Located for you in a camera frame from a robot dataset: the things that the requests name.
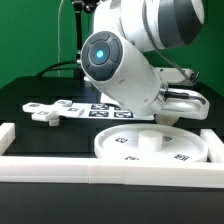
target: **white puzzle piece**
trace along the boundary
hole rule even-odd
[[[85,119],[154,120],[153,116],[136,116],[116,105],[72,103],[69,100],[58,100],[52,105],[27,103],[23,105],[23,111],[32,113],[33,120],[49,122],[50,126],[59,125],[59,116]]]

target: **black table surface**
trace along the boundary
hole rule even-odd
[[[182,118],[175,126],[196,134],[202,128],[212,128],[223,139],[224,98],[202,83],[192,88],[210,101],[208,118]],[[99,93],[80,80],[46,77],[18,78],[0,90],[0,122],[16,125],[16,140],[4,156],[95,157],[97,133],[131,123],[62,117],[58,127],[49,127],[32,121],[31,115],[22,111],[28,102],[53,104],[59,99],[98,103]],[[0,223],[224,223],[224,190],[2,182]]]

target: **black cable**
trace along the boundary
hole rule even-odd
[[[144,24],[144,28],[145,31],[148,35],[148,38],[151,42],[152,47],[154,48],[154,50],[156,51],[156,53],[163,58],[166,62],[168,62],[170,65],[172,65],[174,68],[176,68],[186,79],[186,82],[188,85],[192,85],[192,81],[190,80],[190,78],[187,76],[187,74],[183,71],[183,69],[177,65],[174,61],[172,61],[171,59],[169,59],[165,54],[163,54],[160,49],[156,46],[154,38],[152,36],[151,30],[149,28],[149,24],[147,22],[147,8],[146,8],[146,2],[144,1],[143,3],[143,8],[142,8],[142,20],[143,20],[143,24]]]
[[[76,61],[74,61],[74,60],[63,61],[63,62],[54,64],[54,65],[51,65],[51,66],[45,68],[44,70],[42,70],[41,72],[37,73],[35,76],[36,77],[42,77],[45,72],[48,72],[51,69],[54,69],[54,68],[59,67],[59,66],[62,66],[62,65],[69,65],[69,64],[76,64]]]
[[[177,93],[177,92],[170,92],[166,91],[164,95],[165,99],[167,98],[175,98],[175,99],[185,99],[185,100],[199,100],[203,105],[206,104],[206,101],[199,96],[191,96],[188,93]]]

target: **white plastic housing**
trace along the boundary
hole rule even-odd
[[[83,68],[85,74],[96,88],[125,109],[138,116],[156,114],[164,105],[159,97],[161,87],[166,84],[138,49],[119,34],[116,35],[121,41],[123,54],[112,78],[96,81]]]

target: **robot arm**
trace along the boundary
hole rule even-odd
[[[189,44],[203,20],[200,0],[101,2],[82,48],[82,68],[102,93],[136,115],[204,119],[209,102],[193,91],[169,89],[142,54]]]

